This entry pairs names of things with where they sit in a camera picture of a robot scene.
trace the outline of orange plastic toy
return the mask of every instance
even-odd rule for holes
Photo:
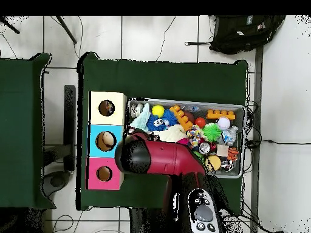
[[[220,110],[208,110],[207,119],[218,119],[219,117],[227,117],[230,121],[233,121],[236,116],[233,111],[220,111]]]
[[[185,131],[193,126],[193,123],[189,121],[189,118],[185,115],[185,113],[180,109],[179,106],[172,106],[169,109],[173,112],[175,117],[178,119],[178,122]]]
[[[236,161],[238,159],[238,154],[239,154],[239,151],[237,151],[235,147],[229,148],[228,160],[229,161]]]

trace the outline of yellow box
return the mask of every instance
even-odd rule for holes
[[[126,112],[126,101],[127,97],[123,93],[118,92],[96,92],[91,91],[91,124],[97,125],[124,125],[125,112]],[[105,106],[113,106],[114,111],[109,116],[104,116]]]

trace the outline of green table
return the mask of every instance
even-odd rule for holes
[[[161,208],[166,175],[125,175],[119,191],[85,190],[88,91],[122,92],[127,97],[198,101],[245,105],[247,63],[235,64],[138,62],[100,60],[84,54],[78,62],[78,156],[77,208],[88,206]],[[241,178],[220,179],[229,205],[240,213]]]
[[[41,192],[41,77],[50,55],[0,59],[0,207],[55,208]]]

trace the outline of yellow ball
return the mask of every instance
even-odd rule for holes
[[[152,108],[152,114],[157,115],[159,118],[164,114],[164,107],[159,104]]]

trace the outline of orange toy block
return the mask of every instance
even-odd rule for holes
[[[173,112],[175,117],[178,119],[178,122],[183,127],[185,131],[190,129],[193,126],[193,123],[189,121],[189,118],[185,116],[185,113],[180,109],[179,106],[172,106],[169,108]]]
[[[220,111],[220,110],[208,110],[207,119],[218,119],[220,117],[227,117],[230,121],[233,121],[236,118],[236,115],[233,111]]]

